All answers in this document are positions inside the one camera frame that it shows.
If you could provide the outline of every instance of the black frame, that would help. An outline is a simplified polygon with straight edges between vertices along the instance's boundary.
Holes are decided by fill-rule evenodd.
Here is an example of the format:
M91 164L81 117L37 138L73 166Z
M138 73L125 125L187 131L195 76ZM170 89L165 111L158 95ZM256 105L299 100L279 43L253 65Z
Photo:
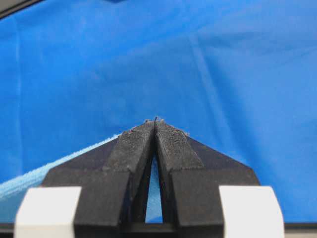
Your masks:
M306 237L312 235L317 237L317 223L285 223L285 238L288 235L298 235L298 237ZM14 224L1 223L0 237L13 238ZM121 237L127 238L131 235L137 235L139 238L178 238L176 227L170 223L146 224L146 223L130 223L123 224L121 229Z
M5 9L1 8L1 1L0 1L0 19L9 16L13 13L15 13L16 11L22 10L30 5L33 5L37 2L40 2L43 0L20 0L18 3L14 3L10 6L8 6Z

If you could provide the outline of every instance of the light blue towel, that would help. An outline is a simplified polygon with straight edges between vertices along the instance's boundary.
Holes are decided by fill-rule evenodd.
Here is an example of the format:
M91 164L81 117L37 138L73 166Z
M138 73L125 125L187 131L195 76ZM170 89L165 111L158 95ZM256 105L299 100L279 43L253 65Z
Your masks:
M118 135L103 140L97 144L91 145L85 149L74 152L52 163L48 163L40 168L32 170L24 175L18 176L7 182L0 184L0 223L14 222L15 214L24 197L26 190L30 187L35 187L41 184L47 172L68 160L71 160L81 154L84 154L98 146L101 146L111 140L114 140Z

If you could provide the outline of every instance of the white plastic block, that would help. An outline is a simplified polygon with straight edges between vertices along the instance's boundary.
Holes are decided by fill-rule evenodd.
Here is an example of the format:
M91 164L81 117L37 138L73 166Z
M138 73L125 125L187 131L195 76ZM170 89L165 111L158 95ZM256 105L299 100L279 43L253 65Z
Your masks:
M283 238L281 209L270 186L219 186L225 238Z
M74 238L81 187L30 188L17 212L14 238Z

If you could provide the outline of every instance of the black plastic part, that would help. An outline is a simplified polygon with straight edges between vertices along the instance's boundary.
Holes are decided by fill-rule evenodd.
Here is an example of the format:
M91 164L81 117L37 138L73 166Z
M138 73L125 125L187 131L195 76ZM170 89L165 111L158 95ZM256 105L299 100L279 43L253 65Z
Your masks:
M163 121L156 129L163 221L182 237L223 237L219 185L259 185L253 170Z
M0 19L42 0L1 0Z
M49 172L42 186L81 186L74 218L75 233L99 227L104 235L109 235L118 232L121 221L127 220L129 182L129 172L62 168Z
M123 132L103 166L103 171L129 171L131 173L131 199L137 194L148 158L153 155L153 139L153 121Z
M317 223L285 223L285 238L295 237L317 237ZM13 223L0 223L0 237L13 238ZM99 230L90 230L86 237L98 237ZM181 238L176 227L170 223L146 224L146 223L128 223L120 227L121 238Z
M156 145L163 221L173 222L169 173L203 168L204 164L187 142L184 132L162 120L156 121Z
M163 224L145 224L158 159ZM76 237L223 237L219 185L259 185L253 170L164 121L147 121L49 171L42 186L81 186Z
M223 237L219 185L258 185L254 173L240 170L185 170L170 174L173 207L181 237Z
M78 170L102 170L103 165L108 160L108 156L112 149L118 142L118 139L114 139L106 144L96 147L85 154L79 155L76 158L69 160L55 168L50 170L60 169L78 169Z

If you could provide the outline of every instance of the blue fabric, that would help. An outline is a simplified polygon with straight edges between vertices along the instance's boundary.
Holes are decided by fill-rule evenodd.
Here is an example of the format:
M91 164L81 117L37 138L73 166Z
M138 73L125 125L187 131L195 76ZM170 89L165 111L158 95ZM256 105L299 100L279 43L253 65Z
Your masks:
M0 182L144 119L317 222L317 2L45 0L0 20Z
M147 223L162 223L162 207L159 190L159 169L157 159L154 158L151 167L151 176L149 184L147 212L145 216Z

